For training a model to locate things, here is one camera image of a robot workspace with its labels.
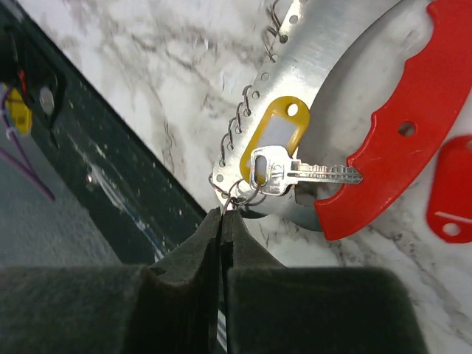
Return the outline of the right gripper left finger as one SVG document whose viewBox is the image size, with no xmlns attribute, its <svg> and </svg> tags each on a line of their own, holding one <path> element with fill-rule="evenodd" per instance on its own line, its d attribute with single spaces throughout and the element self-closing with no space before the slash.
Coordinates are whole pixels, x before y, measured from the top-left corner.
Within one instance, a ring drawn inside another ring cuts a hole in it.
<svg viewBox="0 0 472 354">
<path fill-rule="evenodd" d="M 221 212 L 153 265 L 1 270 L 3 353 L 210 353 Z"/>
</svg>

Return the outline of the yellow key tag with key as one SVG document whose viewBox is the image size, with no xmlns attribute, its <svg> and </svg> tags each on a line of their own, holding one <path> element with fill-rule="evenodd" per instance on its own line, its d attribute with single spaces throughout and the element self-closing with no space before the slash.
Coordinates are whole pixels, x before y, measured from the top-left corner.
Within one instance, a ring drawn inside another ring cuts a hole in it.
<svg viewBox="0 0 472 354">
<path fill-rule="evenodd" d="M 296 97 L 278 97 L 268 105 L 240 159 L 242 177 L 254 191 L 281 196 L 299 182 L 362 181 L 354 167 L 307 164 L 294 157 L 309 122 L 309 108 Z"/>
</svg>

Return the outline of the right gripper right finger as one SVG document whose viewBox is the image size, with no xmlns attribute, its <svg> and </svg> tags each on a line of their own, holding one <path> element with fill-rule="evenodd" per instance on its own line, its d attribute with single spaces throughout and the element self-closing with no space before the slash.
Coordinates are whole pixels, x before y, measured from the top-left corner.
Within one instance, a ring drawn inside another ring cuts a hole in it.
<svg viewBox="0 0 472 354">
<path fill-rule="evenodd" d="M 222 219 L 221 265 L 230 353 L 426 353 L 407 290 L 373 267 L 289 268 Z"/>
</svg>

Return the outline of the metal key holder red handle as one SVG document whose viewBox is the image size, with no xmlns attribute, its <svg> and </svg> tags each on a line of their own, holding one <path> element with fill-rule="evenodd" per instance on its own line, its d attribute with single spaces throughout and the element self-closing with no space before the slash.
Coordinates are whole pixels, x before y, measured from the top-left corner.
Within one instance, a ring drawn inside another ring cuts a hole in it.
<svg viewBox="0 0 472 354">
<path fill-rule="evenodd" d="M 244 88 L 210 179 L 246 218 L 279 215 L 340 240 L 363 229 L 412 184 L 471 94 L 469 1 L 293 1 L 265 28 L 266 59 Z M 240 159 L 268 105 L 293 96 L 310 111 L 294 153 L 354 167 L 359 184 L 299 182 L 254 191 Z"/>
</svg>

